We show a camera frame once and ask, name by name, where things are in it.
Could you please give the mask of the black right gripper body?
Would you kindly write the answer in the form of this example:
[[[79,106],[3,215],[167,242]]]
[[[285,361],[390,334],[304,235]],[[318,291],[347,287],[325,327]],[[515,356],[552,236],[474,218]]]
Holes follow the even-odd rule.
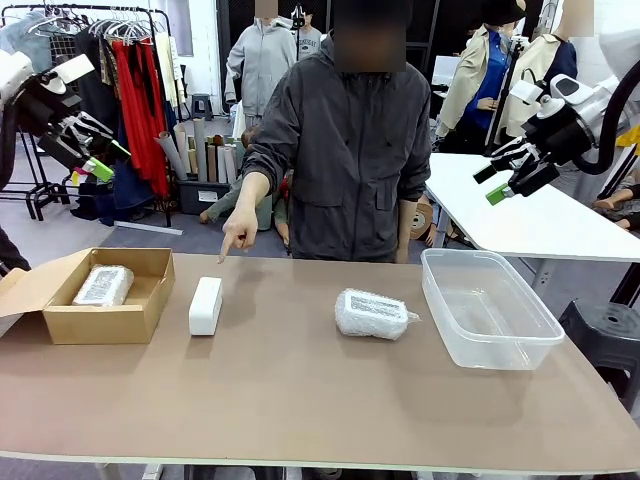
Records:
[[[545,104],[524,124],[524,137],[529,144],[525,165],[587,165],[584,155],[593,146],[592,136],[566,104]]]

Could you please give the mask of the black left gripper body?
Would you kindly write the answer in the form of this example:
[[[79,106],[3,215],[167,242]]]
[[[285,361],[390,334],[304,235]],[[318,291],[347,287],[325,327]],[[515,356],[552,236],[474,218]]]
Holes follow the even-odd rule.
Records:
[[[81,97],[68,87],[58,94],[35,79],[29,80],[19,95],[19,126],[40,137],[79,111],[80,104]]]

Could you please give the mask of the person's right hand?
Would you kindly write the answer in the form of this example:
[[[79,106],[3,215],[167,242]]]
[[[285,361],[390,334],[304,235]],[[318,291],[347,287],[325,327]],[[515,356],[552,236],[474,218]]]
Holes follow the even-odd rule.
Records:
[[[258,231],[255,207],[237,206],[223,226],[224,238],[218,256],[223,263],[232,249],[246,251],[253,247]]]

